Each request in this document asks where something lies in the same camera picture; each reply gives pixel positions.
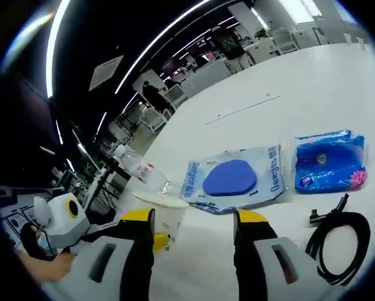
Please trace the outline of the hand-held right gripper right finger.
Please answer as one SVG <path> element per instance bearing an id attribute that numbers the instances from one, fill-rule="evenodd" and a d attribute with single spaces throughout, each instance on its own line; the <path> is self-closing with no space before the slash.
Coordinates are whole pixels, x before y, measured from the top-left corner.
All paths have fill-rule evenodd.
<path id="1" fill-rule="evenodd" d="M 234 266 L 239 300 L 335 300 L 335 287 L 290 239 L 278 237 L 263 215 L 234 211 Z"/>

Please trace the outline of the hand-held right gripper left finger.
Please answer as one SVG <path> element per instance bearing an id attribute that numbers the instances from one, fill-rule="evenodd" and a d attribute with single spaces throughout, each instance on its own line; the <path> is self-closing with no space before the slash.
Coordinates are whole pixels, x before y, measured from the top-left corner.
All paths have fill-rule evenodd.
<path id="1" fill-rule="evenodd" d="M 76 256 L 61 280 L 41 286 L 48 300 L 148 300 L 154 220 L 154 209 L 129 211 L 117 223 L 118 238 L 66 247 Z"/>

